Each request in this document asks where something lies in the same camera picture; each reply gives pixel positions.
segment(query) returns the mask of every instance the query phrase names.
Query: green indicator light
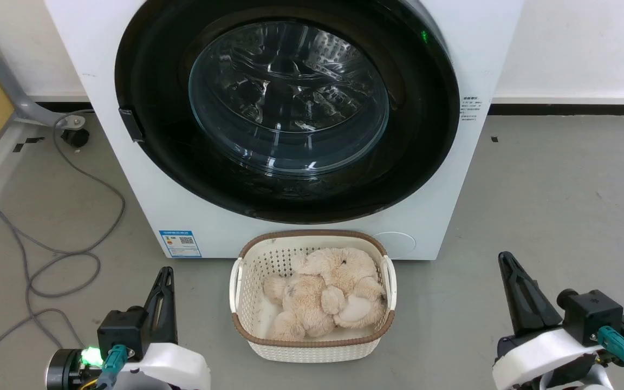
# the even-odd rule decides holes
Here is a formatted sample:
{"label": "green indicator light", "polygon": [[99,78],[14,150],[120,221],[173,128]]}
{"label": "green indicator light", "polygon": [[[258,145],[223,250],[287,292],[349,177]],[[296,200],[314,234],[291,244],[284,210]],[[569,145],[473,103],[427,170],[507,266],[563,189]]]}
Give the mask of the green indicator light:
{"label": "green indicator light", "polygon": [[102,367],[102,358],[100,356],[100,349],[95,347],[88,347],[81,351],[81,363],[87,366]]}

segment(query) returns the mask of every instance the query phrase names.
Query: gray floor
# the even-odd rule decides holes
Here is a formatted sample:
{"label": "gray floor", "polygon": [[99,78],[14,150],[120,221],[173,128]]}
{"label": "gray floor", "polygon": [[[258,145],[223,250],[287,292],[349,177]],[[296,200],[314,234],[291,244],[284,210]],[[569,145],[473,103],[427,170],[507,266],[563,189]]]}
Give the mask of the gray floor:
{"label": "gray floor", "polygon": [[[511,331],[496,255],[511,250],[551,298],[567,287],[601,289],[624,304],[624,118],[489,118],[436,262],[396,264],[396,320],[375,352],[334,365],[262,360],[232,326],[228,261],[163,257],[98,126],[71,158],[128,198],[118,229],[94,251],[103,261],[91,287],[35,298],[64,309],[86,343],[107,311],[142,304],[159,267],[176,271],[180,344],[202,353],[213,388],[493,388],[495,343]],[[491,141],[498,136],[498,143]],[[49,139],[27,151],[0,208],[25,232],[60,249],[87,245],[118,206],[104,188],[63,165]],[[52,254],[27,244],[36,269]],[[70,259],[41,277],[59,291],[92,272]],[[22,264],[0,222],[0,333],[25,317]],[[44,318],[76,348],[55,314]],[[0,388],[44,388],[55,348],[27,325],[0,345]],[[611,369],[616,388],[624,371]]]}

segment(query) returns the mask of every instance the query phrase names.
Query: teal connector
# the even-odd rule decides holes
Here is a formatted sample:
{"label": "teal connector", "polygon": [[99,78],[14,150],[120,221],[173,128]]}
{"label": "teal connector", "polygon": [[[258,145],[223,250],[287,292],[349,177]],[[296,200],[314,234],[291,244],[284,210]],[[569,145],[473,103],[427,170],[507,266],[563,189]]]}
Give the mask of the teal connector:
{"label": "teal connector", "polygon": [[610,326],[603,326],[596,337],[603,348],[616,355],[624,363],[624,337],[620,333]]}
{"label": "teal connector", "polygon": [[114,346],[109,353],[105,362],[102,363],[102,373],[97,377],[96,386],[100,388],[104,385],[105,390],[112,390],[117,382],[117,374],[124,368],[129,359],[129,351],[126,346]]}

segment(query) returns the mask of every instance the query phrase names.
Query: cable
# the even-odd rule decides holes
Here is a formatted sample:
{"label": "cable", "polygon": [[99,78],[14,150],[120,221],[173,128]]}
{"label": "cable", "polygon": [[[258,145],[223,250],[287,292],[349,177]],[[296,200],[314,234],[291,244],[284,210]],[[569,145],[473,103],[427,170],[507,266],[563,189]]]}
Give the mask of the cable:
{"label": "cable", "polygon": [[[12,224],[10,220],[8,220],[7,216],[3,214],[2,210],[0,210],[0,219],[2,220],[2,222],[4,222],[5,225],[7,225],[7,227],[11,231],[11,234],[13,235],[14,239],[16,240],[16,244],[18,244],[18,248],[19,248],[20,253],[21,253],[21,260],[23,262],[23,272],[24,272],[24,277],[25,277],[25,307],[28,310],[28,317],[20,320],[14,326],[12,326],[7,331],[2,333],[2,335],[0,336],[0,342],[3,339],[5,339],[8,335],[10,335],[14,330],[17,330],[18,328],[20,328],[20,326],[22,326],[25,323],[28,323],[28,321],[32,320],[33,322],[35,322],[35,325],[37,325],[37,327],[40,328],[42,333],[45,333],[45,335],[50,340],[52,340],[52,342],[57,346],[58,349],[62,349],[62,343],[60,343],[59,340],[54,335],[52,335],[52,333],[49,331],[49,329],[45,328],[45,326],[42,325],[42,323],[40,322],[40,319],[38,319],[38,316],[40,316],[40,314],[48,313],[49,311],[54,311],[55,313],[59,313],[62,316],[62,318],[64,319],[64,322],[69,327],[69,330],[71,330],[71,334],[74,336],[74,339],[76,339],[76,342],[79,344],[79,346],[81,348],[85,347],[83,342],[79,338],[79,334],[76,333],[76,330],[74,329],[74,326],[72,326],[72,322],[69,321],[69,317],[67,317],[66,314],[63,311],[61,311],[59,309],[52,308],[52,309],[40,310],[37,313],[35,313],[33,311],[32,306],[30,305],[30,293],[31,292],[33,294],[35,294],[37,296],[41,296],[43,298],[60,298],[62,296],[67,296],[69,294],[73,294],[73,293],[79,291],[80,289],[85,288],[86,286],[91,284],[96,279],[96,277],[98,276],[98,274],[100,272],[100,269],[101,269],[101,261],[100,261],[99,257],[97,257],[95,254],[91,253],[90,251],[93,250],[95,247],[99,246],[103,241],[105,241],[107,236],[109,236],[112,233],[114,228],[117,227],[117,224],[119,224],[119,220],[121,220],[122,216],[124,215],[124,209],[126,208],[126,203],[127,202],[124,199],[124,196],[122,196],[122,194],[119,192],[119,190],[117,190],[117,188],[112,187],[112,185],[108,184],[107,182],[105,182],[105,181],[103,181],[103,180],[101,180],[101,179],[91,175],[90,173],[87,173],[86,171],[82,170],[81,168],[78,168],[76,165],[74,165],[74,163],[71,162],[71,160],[69,160],[69,158],[67,158],[67,156],[62,152],[62,149],[59,148],[59,142],[57,141],[57,137],[55,136],[55,131],[59,130],[59,126],[62,123],[62,121],[64,121],[69,116],[77,115],[77,114],[83,114],[83,113],[93,113],[93,109],[79,109],[78,111],[73,111],[72,113],[63,114],[59,119],[57,119],[57,121],[54,123],[54,125],[52,125],[52,139],[53,139],[53,142],[54,142],[54,146],[57,149],[57,152],[59,152],[60,156],[62,156],[62,159],[69,166],[71,166],[71,168],[73,168],[77,172],[81,173],[82,175],[86,176],[87,178],[91,178],[92,180],[95,180],[97,183],[100,183],[104,187],[106,187],[109,190],[111,190],[115,195],[117,195],[117,197],[121,201],[121,208],[119,210],[119,213],[117,214],[116,219],[112,223],[112,225],[107,229],[107,231],[104,234],[101,235],[101,237],[96,242],[94,242],[94,244],[91,244],[90,246],[88,246],[88,247],[86,247],[84,249],[78,249],[78,250],[60,250],[60,249],[54,249],[54,248],[52,248],[50,246],[42,244],[42,242],[40,242],[40,241],[30,237],[30,235],[25,234],[25,232],[22,232],[22,230],[20,230],[19,228],[15,227],[15,225]],[[37,246],[40,246],[40,247],[45,248],[47,250],[50,250],[51,252],[55,252],[56,254],[62,254],[62,255],[59,256],[59,257],[55,257],[55,259],[52,259],[50,262],[48,262],[47,264],[42,266],[37,271],[33,272],[33,274],[31,275],[30,274],[30,270],[28,269],[28,256],[27,256],[27,254],[25,254],[25,248],[23,246],[23,242],[21,241],[21,236],[27,238],[29,241],[33,242],[33,244],[35,244]],[[84,283],[80,284],[77,287],[72,287],[71,289],[68,289],[66,291],[62,291],[62,292],[59,292],[59,293],[45,293],[45,292],[39,291],[37,288],[35,288],[35,286],[33,286],[33,281],[35,280],[35,277],[39,276],[43,271],[45,271],[45,269],[48,269],[50,266],[52,266],[53,264],[56,264],[57,262],[59,262],[59,261],[61,261],[63,259],[67,259],[69,257],[73,257],[73,256],[76,256],[76,255],[84,255],[84,256],[91,257],[96,262],[95,272],[93,273],[93,276],[91,276],[88,279],[88,281],[85,281]]]}
{"label": "cable", "polygon": [[79,390],[87,390],[89,387],[93,386],[97,381],[98,381],[98,379],[95,378],[94,380],[90,381],[89,383],[86,383],[85,385],[83,385],[81,388],[79,388]]}

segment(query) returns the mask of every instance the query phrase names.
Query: white plastic basket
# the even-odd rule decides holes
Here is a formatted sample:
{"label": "white plastic basket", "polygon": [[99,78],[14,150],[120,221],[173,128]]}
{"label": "white plastic basket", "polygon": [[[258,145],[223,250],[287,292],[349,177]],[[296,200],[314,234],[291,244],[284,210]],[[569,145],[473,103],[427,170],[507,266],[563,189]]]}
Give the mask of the white plastic basket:
{"label": "white plastic basket", "polygon": [[[271,274],[288,277],[290,257],[322,248],[354,247],[367,252],[379,270],[387,294],[382,321],[365,329],[336,328],[331,334],[305,341],[267,339],[270,325],[282,308],[264,297],[263,281]],[[270,233],[250,241],[230,274],[230,310],[235,328],[262,358],[294,363],[330,363],[364,358],[379,343],[394,320],[397,284],[394,264],[379,242],[369,235],[346,230],[293,230]]]}

